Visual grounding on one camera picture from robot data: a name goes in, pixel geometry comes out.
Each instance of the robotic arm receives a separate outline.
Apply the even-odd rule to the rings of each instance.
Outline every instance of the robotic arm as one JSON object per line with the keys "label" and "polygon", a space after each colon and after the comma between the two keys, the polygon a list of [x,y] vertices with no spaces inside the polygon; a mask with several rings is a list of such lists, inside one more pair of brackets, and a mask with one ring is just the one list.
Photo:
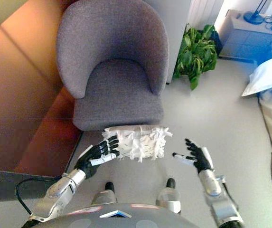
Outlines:
{"label": "robotic arm", "polygon": [[230,196],[225,177],[215,176],[211,156],[206,147],[199,148],[189,139],[186,145],[190,156],[173,153],[179,161],[194,165],[197,168],[201,184],[205,190],[206,203],[211,209],[216,224],[220,228],[242,228],[243,220],[238,212],[238,207]]}
{"label": "robotic arm", "polygon": [[92,177],[100,164],[119,156],[120,153],[116,150],[118,142],[117,136],[113,136],[98,145],[89,146],[79,156],[74,170],[69,174],[65,173],[58,182],[50,186],[23,228],[29,228],[61,216],[78,186],[85,179]]}

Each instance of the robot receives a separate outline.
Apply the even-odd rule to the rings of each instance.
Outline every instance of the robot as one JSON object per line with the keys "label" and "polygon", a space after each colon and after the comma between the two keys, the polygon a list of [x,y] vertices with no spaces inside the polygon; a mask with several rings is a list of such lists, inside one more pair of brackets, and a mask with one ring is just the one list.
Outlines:
{"label": "robot", "polygon": [[[185,140],[190,154],[173,153],[173,157],[197,169],[216,225],[220,228],[244,227],[238,207],[227,190],[225,177],[215,176],[208,150]],[[117,203],[114,186],[109,182],[105,190],[94,197],[90,207],[62,215],[80,184],[92,177],[101,164],[120,155],[116,150],[118,143],[117,136],[113,136],[88,147],[80,155],[74,170],[64,174],[47,190],[23,228],[197,228],[180,215],[180,194],[173,178],[158,195],[156,205]]]}

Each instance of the armchair seat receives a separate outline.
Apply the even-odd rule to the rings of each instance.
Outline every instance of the armchair seat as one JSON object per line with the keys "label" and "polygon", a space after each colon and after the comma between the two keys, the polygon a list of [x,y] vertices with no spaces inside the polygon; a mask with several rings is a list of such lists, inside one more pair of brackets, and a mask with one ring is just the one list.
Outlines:
{"label": "armchair seat", "polygon": [[74,124],[83,131],[125,124],[156,124],[163,118],[159,95],[135,61],[112,59],[96,66],[84,98],[75,100]]}

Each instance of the gray armchair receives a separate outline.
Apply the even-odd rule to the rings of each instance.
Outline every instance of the gray armchair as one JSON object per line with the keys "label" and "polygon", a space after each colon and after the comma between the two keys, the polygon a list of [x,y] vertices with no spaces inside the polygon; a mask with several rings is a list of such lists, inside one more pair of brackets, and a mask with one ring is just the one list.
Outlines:
{"label": "gray armchair", "polygon": [[159,122],[168,60],[164,25],[142,0],[80,0],[63,15],[57,66],[83,131]]}

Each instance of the lamp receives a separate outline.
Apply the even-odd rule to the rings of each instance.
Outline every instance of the lamp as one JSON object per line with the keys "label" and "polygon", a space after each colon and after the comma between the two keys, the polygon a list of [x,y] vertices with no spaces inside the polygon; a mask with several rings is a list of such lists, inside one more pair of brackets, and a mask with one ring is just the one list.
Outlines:
{"label": "lamp", "polygon": [[267,2],[267,0],[262,0],[259,3],[255,12],[252,12],[252,11],[246,12],[244,14],[244,20],[251,23],[251,24],[255,24],[255,25],[259,25],[259,24],[263,23],[263,17],[260,16],[259,13],[263,9],[266,2]]}

